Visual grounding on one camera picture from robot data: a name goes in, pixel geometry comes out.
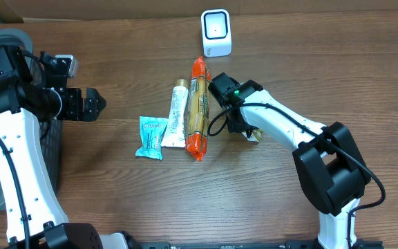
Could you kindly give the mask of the teal snack packet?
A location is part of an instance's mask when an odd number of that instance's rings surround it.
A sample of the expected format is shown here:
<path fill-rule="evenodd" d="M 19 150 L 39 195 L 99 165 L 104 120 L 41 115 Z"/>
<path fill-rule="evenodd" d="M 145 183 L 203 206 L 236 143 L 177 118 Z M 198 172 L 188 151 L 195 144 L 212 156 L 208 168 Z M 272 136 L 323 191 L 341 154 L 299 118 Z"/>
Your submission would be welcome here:
<path fill-rule="evenodd" d="M 137 157 L 163 159 L 161 142 L 167 124 L 167 118 L 140 116 L 140 138 L 142 146 L 135 153 Z"/>

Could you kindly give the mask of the green tea packet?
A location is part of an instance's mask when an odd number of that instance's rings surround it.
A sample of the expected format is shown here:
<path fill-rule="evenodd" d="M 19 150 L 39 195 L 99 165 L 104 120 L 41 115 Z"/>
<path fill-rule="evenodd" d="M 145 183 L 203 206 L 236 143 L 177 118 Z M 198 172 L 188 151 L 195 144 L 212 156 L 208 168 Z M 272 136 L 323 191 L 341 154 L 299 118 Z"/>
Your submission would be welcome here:
<path fill-rule="evenodd" d="M 243 131 L 242 135 L 249 141 L 249 142 L 260 142 L 263 130 L 261 129 L 252 129 L 249 131 Z"/>

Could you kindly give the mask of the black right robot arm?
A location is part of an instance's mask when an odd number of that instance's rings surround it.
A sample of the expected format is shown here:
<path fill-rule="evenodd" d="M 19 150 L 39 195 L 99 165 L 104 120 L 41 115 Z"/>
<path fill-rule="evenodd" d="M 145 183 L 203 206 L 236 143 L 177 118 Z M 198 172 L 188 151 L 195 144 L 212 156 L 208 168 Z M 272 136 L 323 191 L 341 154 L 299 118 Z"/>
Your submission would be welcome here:
<path fill-rule="evenodd" d="M 222 107 L 229 132 L 252 141 L 267 133 L 292 152 L 301 189 L 319 211 L 314 248 L 368 247 L 354 233 L 354 209 L 371 177 L 346 126 L 304 118 L 255 81 L 241 84 L 226 73 L 211 81 L 209 92 Z"/>

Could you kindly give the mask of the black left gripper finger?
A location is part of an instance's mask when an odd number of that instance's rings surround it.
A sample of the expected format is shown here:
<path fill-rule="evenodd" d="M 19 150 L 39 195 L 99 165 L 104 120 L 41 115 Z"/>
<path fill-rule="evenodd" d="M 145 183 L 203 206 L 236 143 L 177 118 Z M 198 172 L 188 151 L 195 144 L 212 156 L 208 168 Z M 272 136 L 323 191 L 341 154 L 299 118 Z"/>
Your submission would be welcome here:
<path fill-rule="evenodd" d="M 92 104 L 106 104 L 106 100 L 99 94 L 97 89 L 87 88 L 85 102 Z"/>
<path fill-rule="evenodd" d="M 96 121 L 105 107 L 105 100 L 85 100 L 83 121 Z"/>

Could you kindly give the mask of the white tube with gold cap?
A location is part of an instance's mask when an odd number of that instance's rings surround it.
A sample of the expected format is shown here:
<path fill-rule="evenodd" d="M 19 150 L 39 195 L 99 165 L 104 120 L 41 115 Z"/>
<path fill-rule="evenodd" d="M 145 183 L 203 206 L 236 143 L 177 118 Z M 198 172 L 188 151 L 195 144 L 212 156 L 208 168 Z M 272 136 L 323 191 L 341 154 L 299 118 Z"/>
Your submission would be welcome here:
<path fill-rule="evenodd" d="M 175 81 L 172 90 L 171 106 L 167 128 L 164 132 L 161 145 L 163 147 L 185 147 L 184 113 L 187 106 L 189 83 L 187 80 Z"/>

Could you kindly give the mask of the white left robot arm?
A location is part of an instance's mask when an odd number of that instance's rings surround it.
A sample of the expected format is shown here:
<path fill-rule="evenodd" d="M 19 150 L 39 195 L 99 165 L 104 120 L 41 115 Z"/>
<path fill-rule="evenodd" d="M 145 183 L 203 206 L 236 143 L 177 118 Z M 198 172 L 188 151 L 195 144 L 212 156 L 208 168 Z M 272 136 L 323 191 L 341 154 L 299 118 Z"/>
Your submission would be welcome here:
<path fill-rule="evenodd" d="M 41 151 L 40 125 L 52 120 L 95 121 L 106 100 L 94 88 L 70 88 L 72 55 L 34 56 L 0 45 L 0 183 L 11 248 L 121 248 L 125 232 L 99 234 L 89 223 L 71 223 L 61 208 Z"/>

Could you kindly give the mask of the orange spaghetti packet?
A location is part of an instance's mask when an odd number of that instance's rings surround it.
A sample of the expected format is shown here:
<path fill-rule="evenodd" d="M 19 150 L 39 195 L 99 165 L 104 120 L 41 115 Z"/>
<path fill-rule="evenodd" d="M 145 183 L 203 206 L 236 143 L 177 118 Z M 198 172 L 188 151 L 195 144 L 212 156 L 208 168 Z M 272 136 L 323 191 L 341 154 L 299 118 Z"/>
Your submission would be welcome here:
<path fill-rule="evenodd" d="M 198 57 L 192 66 L 186 124 L 186 150 L 202 161 L 207 153 L 207 129 L 209 125 L 210 72 L 203 57 Z"/>

